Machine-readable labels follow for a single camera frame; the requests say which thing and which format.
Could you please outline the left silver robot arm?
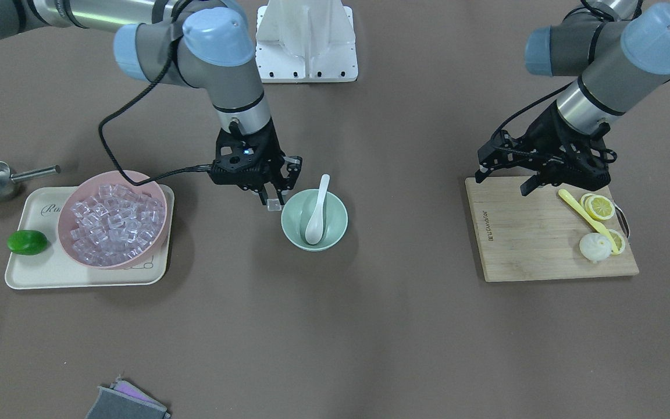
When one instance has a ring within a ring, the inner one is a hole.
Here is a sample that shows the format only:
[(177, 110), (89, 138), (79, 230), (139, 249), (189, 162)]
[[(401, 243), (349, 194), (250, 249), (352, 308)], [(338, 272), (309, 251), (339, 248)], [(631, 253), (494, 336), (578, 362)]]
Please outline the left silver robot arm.
[(592, 1), (558, 26), (529, 36), (525, 65), (532, 74), (572, 76), (555, 101), (513, 138), (500, 126), (478, 150), (481, 183), (499, 169), (534, 171), (523, 196), (551, 184), (598, 191), (611, 182), (616, 153), (604, 136), (611, 125), (670, 81), (670, 3), (640, 13), (638, 1)]

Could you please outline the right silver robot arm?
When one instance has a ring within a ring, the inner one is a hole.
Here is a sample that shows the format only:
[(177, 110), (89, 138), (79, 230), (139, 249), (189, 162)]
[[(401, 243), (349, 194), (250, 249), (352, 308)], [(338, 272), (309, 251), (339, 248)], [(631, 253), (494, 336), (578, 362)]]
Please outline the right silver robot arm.
[(120, 69), (147, 82), (203, 88), (221, 128), (210, 164), (175, 169), (165, 177), (205, 172), (275, 202), (294, 188), (302, 159), (281, 150), (255, 61), (244, 10), (234, 1), (0, 1), (0, 40), (39, 27), (80, 27), (114, 34)]

